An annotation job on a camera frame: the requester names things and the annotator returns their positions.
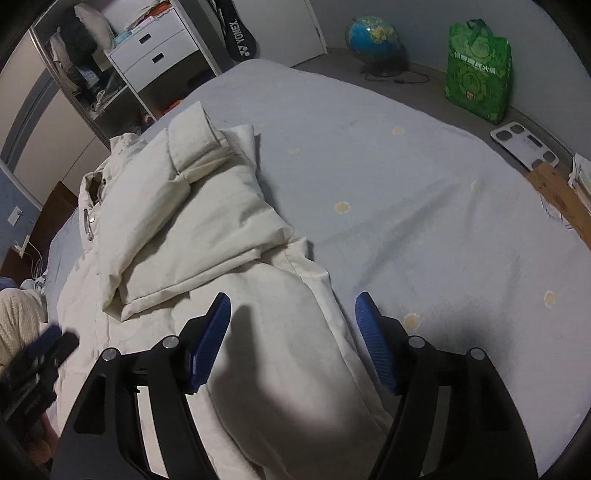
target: globe stand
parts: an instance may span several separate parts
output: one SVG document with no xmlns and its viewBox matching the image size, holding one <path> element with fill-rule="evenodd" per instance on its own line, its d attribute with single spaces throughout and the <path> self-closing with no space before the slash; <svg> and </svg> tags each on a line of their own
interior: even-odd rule
<svg viewBox="0 0 591 480">
<path fill-rule="evenodd" d="M 392 78 L 408 71 L 408 60 L 399 55 L 391 59 L 366 63 L 361 68 L 361 73 L 377 78 Z"/>
</svg>

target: white door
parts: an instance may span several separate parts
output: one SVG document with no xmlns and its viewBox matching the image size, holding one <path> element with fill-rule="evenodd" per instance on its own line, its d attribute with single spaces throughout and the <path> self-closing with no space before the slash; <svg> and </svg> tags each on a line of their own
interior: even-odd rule
<svg viewBox="0 0 591 480">
<path fill-rule="evenodd" d="M 288 67 L 326 53 L 320 27 L 305 0 L 233 0 L 262 59 Z"/>
</svg>

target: wooden board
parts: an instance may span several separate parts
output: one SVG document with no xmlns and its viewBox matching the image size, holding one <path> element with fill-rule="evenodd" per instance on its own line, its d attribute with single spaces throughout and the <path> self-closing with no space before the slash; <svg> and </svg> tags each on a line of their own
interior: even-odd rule
<svg viewBox="0 0 591 480">
<path fill-rule="evenodd" d="M 526 178 L 550 205 L 564 215 L 591 249 L 591 215 L 569 184 L 547 163 L 533 169 Z"/>
<path fill-rule="evenodd" d="M 51 241 L 68 218 L 71 217 L 77 206 L 78 198 L 76 195 L 62 182 L 58 182 L 39 214 L 29 240 L 41 252 L 44 269 L 47 267 Z M 31 256 L 25 255 L 21 258 L 12 248 L 9 248 L 0 268 L 0 277 L 11 278 L 18 285 L 24 280 L 31 278 L 31 257 L 36 261 L 39 258 L 39 254 L 31 245 L 27 246 L 25 252 Z"/>
</svg>

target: drawer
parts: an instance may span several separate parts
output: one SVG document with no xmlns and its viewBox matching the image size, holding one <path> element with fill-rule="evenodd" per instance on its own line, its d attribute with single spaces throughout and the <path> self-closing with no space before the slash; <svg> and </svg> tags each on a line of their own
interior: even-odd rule
<svg viewBox="0 0 591 480">
<path fill-rule="evenodd" d="M 126 38 L 109 56 L 119 70 L 125 73 L 139 59 L 183 30 L 183 22 L 174 8 L 170 8 L 162 17 Z"/>
<path fill-rule="evenodd" d="M 197 50 L 197 44 L 189 32 L 183 30 L 136 62 L 125 72 L 125 78 L 135 91 L 139 92 L 152 80 Z"/>
</svg>

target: metal bolt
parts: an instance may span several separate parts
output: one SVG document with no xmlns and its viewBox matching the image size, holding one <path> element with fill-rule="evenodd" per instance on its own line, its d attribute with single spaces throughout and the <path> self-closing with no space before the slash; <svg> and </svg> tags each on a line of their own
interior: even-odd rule
<svg viewBox="0 0 591 480">
<path fill-rule="evenodd" d="M 117 349 L 116 348 L 108 348 L 103 352 L 103 360 L 108 362 L 113 360 L 117 356 Z"/>
<path fill-rule="evenodd" d="M 413 335 L 408 339 L 408 344 L 413 348 L 423 348 L 425 346 L 425 340 L 422 337 Z"/>
<path fill-rule="evenodd" d="M 162 346 L 164 348 L 174 348 L 178 345 L 178 337 L 170 335 L 162 340 Z"/>
<path fill-rule="evenodd" d="M 470 350 L 470 355 L 475 360 L 484 360 L 486 358 L 486 353 L 481 348 L 473 348 Z"/>
</svg>

